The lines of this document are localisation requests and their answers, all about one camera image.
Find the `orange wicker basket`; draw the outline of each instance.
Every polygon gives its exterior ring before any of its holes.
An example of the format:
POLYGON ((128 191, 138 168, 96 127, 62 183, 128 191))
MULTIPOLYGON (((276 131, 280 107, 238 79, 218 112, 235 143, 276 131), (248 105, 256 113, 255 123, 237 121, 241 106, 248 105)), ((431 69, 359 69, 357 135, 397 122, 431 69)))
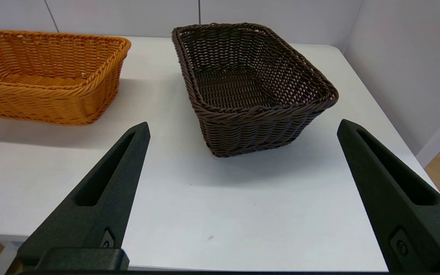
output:
POLYGON ((0 30, 0 117, 87 125, 118 90, 120 37, 0 30))

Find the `table surface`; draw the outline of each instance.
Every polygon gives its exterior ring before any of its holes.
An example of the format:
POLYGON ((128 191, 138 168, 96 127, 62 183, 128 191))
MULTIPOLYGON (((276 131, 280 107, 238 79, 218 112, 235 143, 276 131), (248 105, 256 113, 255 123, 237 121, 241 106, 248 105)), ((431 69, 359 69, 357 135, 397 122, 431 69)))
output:
POLYGON ((171 39, 127 38, 119 93, 96 123, 0 119, 0 240, 25 240, 129 127, 147 121, 123 243, 131 268, 387 270, 337 140, 341 119, 433 184, 338 49, 292 44, 335 85, 334 107, 289 146, 220 159, 203 141, 171 39))

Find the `brown wicker basket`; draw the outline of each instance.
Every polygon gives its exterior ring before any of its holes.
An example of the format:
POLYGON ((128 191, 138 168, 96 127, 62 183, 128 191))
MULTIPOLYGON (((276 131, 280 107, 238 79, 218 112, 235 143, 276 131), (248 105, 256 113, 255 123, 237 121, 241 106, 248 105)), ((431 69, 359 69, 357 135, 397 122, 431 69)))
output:
POLYGON ((0 117, 93 123, 115 98, 130 46, 120 37, 0 31, 0 117))
POLYGON ((338 99, 332 83, 265 26, 177 27, 173 42, 201 132, 217 157, 285 146, 338 99))

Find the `basket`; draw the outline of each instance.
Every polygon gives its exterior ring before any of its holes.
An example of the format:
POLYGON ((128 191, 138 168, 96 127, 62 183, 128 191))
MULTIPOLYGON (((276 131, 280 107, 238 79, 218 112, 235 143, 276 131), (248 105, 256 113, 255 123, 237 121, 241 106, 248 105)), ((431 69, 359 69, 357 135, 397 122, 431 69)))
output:
POLYGON ((130 46, 120 37, 0 31, 0 117, 93 123, 115 98, 130 46))
POLYGON ((217 157, 285 146, 338 99, 332 83, 265 26, 177 27, 173 43, 203 138, 217 157))

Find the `white wall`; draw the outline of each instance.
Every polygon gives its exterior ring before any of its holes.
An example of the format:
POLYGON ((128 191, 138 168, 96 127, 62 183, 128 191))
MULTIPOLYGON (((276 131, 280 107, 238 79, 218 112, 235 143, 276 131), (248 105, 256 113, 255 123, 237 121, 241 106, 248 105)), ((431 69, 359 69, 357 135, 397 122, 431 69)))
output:
POLYGON ((288 42, 343 51, 362 1, 0 0, 0 29, 56 31, 55 21, 60 32, 170 37, 201 16, 201 23, 260 23, 288 42))
POLYGON ((0 0, 0 29, 57 31, 44 0, 0 0))
POLYGON ((201 23, 259 23, 287 42, 344 51, 362 0, 201 0, 201 23))
POLYGON ((47 0, 60 32, 170 37, 198 24, 197 0, 47 0))
POLYGON ((440 0, 365 0, 345 56, 426 166, 440 150, 440 0))

